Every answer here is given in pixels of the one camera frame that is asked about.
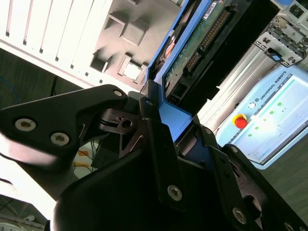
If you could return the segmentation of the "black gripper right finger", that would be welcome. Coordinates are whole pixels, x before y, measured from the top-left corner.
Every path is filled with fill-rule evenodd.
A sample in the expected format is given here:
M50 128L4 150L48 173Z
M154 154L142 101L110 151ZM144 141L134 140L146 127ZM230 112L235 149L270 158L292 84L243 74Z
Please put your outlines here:
M234 231L306 231L307 225L252 165L239 148L219 148L213 132L200 126L196 135L214 175L219 202Z

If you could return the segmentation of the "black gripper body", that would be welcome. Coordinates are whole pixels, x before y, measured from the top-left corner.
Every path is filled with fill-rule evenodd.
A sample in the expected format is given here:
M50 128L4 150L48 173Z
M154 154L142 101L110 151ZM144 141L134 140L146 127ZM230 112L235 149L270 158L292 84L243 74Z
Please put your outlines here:
M173 144L151 144L69 186L54 231L208 231L226 228L215 172L227 156L202 147L204 166L178 159Z

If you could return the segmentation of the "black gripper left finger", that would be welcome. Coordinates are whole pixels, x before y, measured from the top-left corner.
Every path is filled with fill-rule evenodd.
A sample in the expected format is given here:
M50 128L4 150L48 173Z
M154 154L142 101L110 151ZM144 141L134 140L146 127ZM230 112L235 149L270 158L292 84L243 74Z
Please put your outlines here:
M159 114L157 93L151 86L135 100L114 85L102 85L2 109L0 152L59 173L71 166L81 145L111 134L120 136L111 141L119 149L118 160L151 144L173 144Z

